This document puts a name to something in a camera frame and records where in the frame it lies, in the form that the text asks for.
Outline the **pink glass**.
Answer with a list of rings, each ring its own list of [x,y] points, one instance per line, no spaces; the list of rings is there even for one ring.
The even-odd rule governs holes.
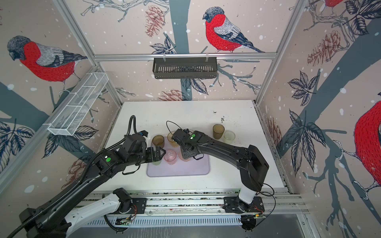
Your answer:
[[[177,154],[174,150],[172,150],[172,149],[166,150],[166,153],[164,155],[164,160],[168,164],[172,165],[172,164],[176,163],[176,159],[177,159]]]
[[[189,161],[190,161],[190,158],[184,159],[184,158],[182,157],[182,154],[179,154],[179,155],[178,155],[178,158],[179,158],[180,160],[184,161],[184,162],[189,162]]]

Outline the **amber textured glass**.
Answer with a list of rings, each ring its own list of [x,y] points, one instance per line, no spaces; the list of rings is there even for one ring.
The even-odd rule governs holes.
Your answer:
[[[213,138],[219,140],[225,132],[225,127],[222,124],[215,124],[212,128]]]
[[[159,146],[160,148],[164,148],[165,146],[165,139],[162,135],[156,135],[152,139],[152,144],[154,146]]]

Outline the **smooth yellow glass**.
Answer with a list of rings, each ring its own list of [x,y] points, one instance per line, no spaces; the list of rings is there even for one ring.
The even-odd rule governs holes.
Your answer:
[[[167,135],[167,139],[170,143],[170,145],[173,147],[173,148],[176,148],[178,147],[179,145],[176,143],[176,141],[173,140],[173,135],[174,135],[175,131],[171,131],[168,133]]]

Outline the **pale green textured glass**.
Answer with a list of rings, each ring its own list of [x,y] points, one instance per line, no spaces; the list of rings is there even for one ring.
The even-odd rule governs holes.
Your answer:
[[[223,135],[223,141],[226,144],[232,144],[236,138],[236,135],[232,131],[225,131]]]

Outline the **smooth green glass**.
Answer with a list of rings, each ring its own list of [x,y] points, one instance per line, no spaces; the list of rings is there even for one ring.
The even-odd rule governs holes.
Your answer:
[[[155,165],[155,166],[158,166],[158,165],[161,164],[161,162],[162,162],[162,161],[160,160],[160,161],[152,162],[152,164]]]

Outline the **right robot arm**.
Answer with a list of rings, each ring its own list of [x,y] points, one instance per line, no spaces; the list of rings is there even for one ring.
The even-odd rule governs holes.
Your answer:
[[[262,191],[269,164],[257,147],[234,146],[200,131],[182,129],[176,130],[172,139],[180,146],[184,159],[210,155],[236,167],[243,185],[238,195],[241,202],[251,204],[255,195]]]

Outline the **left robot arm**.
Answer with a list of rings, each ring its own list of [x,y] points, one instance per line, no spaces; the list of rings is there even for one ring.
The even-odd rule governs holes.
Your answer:
[[[81,176],[65,190],[42,206],[21,212],[21,225],[9,236],[12,238],[25,229],[29,238],[67,238],[103,215],[119,212],[135,216],[138,210],[123,188],[90,205],[76,206],[100,185],[122,173],[127,166],[140,167],[144,163],[161,161],[166,151],[159,146],[148,147],[146,135],[146,131],[125,135],[121,141],[96,154]]]

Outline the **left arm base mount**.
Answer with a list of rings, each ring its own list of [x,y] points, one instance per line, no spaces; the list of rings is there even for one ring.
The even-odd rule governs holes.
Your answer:
[[[147,204],[147,198],[131,198],[122,201],[113,215],[136,215],[144,214]]]

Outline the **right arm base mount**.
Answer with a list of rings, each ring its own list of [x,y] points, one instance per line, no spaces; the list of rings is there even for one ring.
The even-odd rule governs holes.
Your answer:
[[[255,196],[250,204],[240,200],[238,196],[225,196],[222,208],[226,213],[264,213],[265,208],[260,196]]]

